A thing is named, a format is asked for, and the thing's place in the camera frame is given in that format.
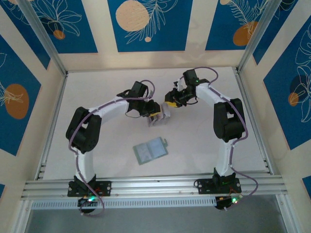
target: aluminum rail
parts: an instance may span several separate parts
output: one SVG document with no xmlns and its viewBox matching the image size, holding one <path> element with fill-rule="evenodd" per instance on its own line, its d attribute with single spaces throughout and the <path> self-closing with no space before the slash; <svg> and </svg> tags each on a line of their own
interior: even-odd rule
<svg viewBox="0 0 311 233">
<path fill-rule="evenodd" d="M 265 175 L 262 173 L 248 174 L 254 177 L 259 188 L 254 195 L 287 194 L 285 184 L 280 175 Z M 212 175 L 190 175 L 173 177 L 146 177 L 146 178 L 112 178 L 98 179 L 111 181 L 111 195 L 105 198 L 167 198 L 167 197 L 193 197 L 198 189 L 193 186 L 197 179 L 209 179 Z M 237 176 L 240 179 L 242 195 L 254 190 L 252 180 Z M 72 199 L 67 197 L 70 180 L 27 181 L 21 200 L 54 200 Z M 227 194 L 213 194 L 206 196 L 225 196 Z"/>
</svg>

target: enclosure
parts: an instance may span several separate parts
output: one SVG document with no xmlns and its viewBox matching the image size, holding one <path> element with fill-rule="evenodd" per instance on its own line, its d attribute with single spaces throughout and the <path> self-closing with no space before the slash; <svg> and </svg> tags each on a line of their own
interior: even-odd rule
<svg viewBox="0 0 311 233">
<path fill-rule="evenodd" d="M 1 232 L 311 230 L 311 2 L 0 6 Z M 220 98 L 242 101 L 248 137 L 232 154 L 232 168 L 243 174 L 241 196 L 232 194 L 237 203 L 218 210 L 228 194 L 195 186 L 213 176 L 224 143 L 214 132 L 214 107 L 195 96 L 187 103 L 197 99 L 193 105 L 169 107 L 163 125 L 149 127 L 135 110 L 103 117 L 92 162 L 96 179 L 111 182 L 105 212 L 80 216 L 79 198 L 68 197 L 76 163 L 66 131 L 76 109 L 116 103 L 117 94 L 143 80 L 154 84 L 146 83 L 148 93 L 161 104 L 193 68 Z M 167 153 L 141 164 L 133 147 L 159 137 Z M 97 213 L 102 204 L 94 203 Z"/>
</svg>

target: purple cable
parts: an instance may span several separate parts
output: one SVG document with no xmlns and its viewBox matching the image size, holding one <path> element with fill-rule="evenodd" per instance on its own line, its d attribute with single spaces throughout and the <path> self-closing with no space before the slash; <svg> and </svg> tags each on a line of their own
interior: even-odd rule
<svg viewBox="0 0 311 233">
<path fill-rule="evenodd" d="M 101 204 L 103 205 L 103 208 L 102 208 L 102 211 L 98 214 L 95 214 L 95 215 L 86 215 L 82 212 L 82 207 L 83 205 L 81 205 L 80 207 L 80 213 L 81 215 L 84 215 L 84 216 L 89 216 L 89 217 L 95 217 L 95 216 L 100 216 L 103 212 L 104 212 L 104 202 L 102 200 L 102 198 L 95 192 L 94 189 L 92 189 L 91 186 L 89 186 L 89 184 L 86 182 L 85 178 L 83 177 L 83 175 L 81 174 L 81 171 L 80 171 L 80 168 L 79 168 L 79 159 L 78 159 L 78 151 L 74 150 L 71 148 L 71 145 L 72 145 L 72 142 L 73 142 L 73 139 L 75 138 L 75 136 L 77 135 L 79 129 L 81 128 L 81 126 L 84 124 L 84 122 L 94 113 L 98 112 L 99 110 L 103 109 L 104 107 L 107 107 L 113 103 L 117 103 L 117 102 L 120 102 L 120 101 L 126 101 L 126 100 L 147 100 L 147 99 L 151 99 L 155 93 L 155 90 L 156 90 L 156 87 L 155 85 L 153 84 L 153 82 L 151 82 L 150 80 L 143 80 L 141 81 L 142 82 L 149 82 L 151 83 L 152 87 L 153 87 L 153 92 L 150 93 L 149 96 L 145 97 L 145 98 L 124 98 L 124 99 L 118 99 L 118 100 L 115 100 L 115 101 L 110 101 L 108 103 L 105 103 L 103 105 L 101 105 L 98 109 L 95 109 L 93 111 L 91 111 L 89 114 L 87 114 L 83 119 L 82 121 L 80 122 L 80 124 L 78 125 L 78 127 L 75 129 L 75 131 L 73 132 L 70 140 L 69 140 L 69 145 L 68 145 L 68 148 L 70 151 L 72 151 L 75 155 L 76 155 L 76 169 L 77 169 L 77 172 L 81 178 L 81 180 L 83 181 L 83 183 L 89 188 L 89 190 L 91 190 L 91 192 L 100 200 Z"/>
<path fill-rule="evenodd" d="M 250 177 L 250 176 L 248 176 L 248 175 L 246 175 L 246 174 L 244 174 L 244 173 L 242 173 L 242 172 L 240 172 L 240 171 L 237 171 L 237 170 L 234 169 L 234 167 L 232 166 L 232 158 L 233 158 L 233 149 L 234 149 L 234 145 L 235 145 L 236 143 L 242 141 L 242 140 L 245 140 L 245 139 L 248 137 L 248 130 L 247 130 L 247 127 L 246 127 L 246 123 L 245 123 L 245 121 L 243 120 L 243 117 L 241 116 L 241 114 L 239 113 L 239 111 L 236 109 L 236 107 L 235 107 L 227 98 L 223 97 L 218 91 L 216 91 L 215 89 L 213 89 L 212 87 L 210 87 L 210 85 L 218 79 L 218 77 L 219 77 L 218 72 L 217 72 L 216 70 L 210 68 L 210 67 L 196 67 L 196 68 L 194 68 L 194 69 L 199 69 L 199 68 L 206 68 L 206 69 L 210 69 L 210 70 L 214 71 L 214 73 L 216 74 L 216 78 L 213 79 L 213 80 L 208 84 L 210 90 L 211 90 L 212 92 L 214 92 L 217 96 L 219 96 L 221 99 L 225 100 L 225 101 L 232 107 L 232 109 L 234 110 L 234 112 L 238 115 L 238 117 L 239 117 L 239 119 L 240 119 L 240 121 L 241 121 L 241 123 L 242 123 L 242 125 L 243 125 L 243 127 L 244 127 L 244 129 L 245 129 L 245 136 L 244 136 L 244 137 L 241 137 L 241 138 L 239 138 L 239 139 L 237 139 L 237 140 L 235 140 L 235 141 L 232 143 L 232 147 L 231 147 L 231 150 L 230 150 L 230 157 L 229 157 L 229 165 L 230 165 L 231 169 L 232 169 L 235 173 L 237 173 L 237 174 L 239 174 L 239 175 L 241 175 L 241 176 L 244 176 L 244 177 L 246 177 L 246 178 L 248 178 L 248 179 L 253 180 L 253 181 L 255 182 L 255 184 L 256 184 L 255 189 L 254 189 L 249 195 L 247 195 L 246 197 L 243 197 L 242 199 L 240 199 L 240 201 L 241 201 L 241 200 L 243 200 L 243 199 L 245 199 L 245 198 L 247 198 L 247 197 L 253 195 L 253 194 L 257 191 L 258 186 L 259 186 L 259 184 L 258 184 L 258 182 L 256 181 L 256 179 L 254 179 L 253 177 Z"/>
</svg>

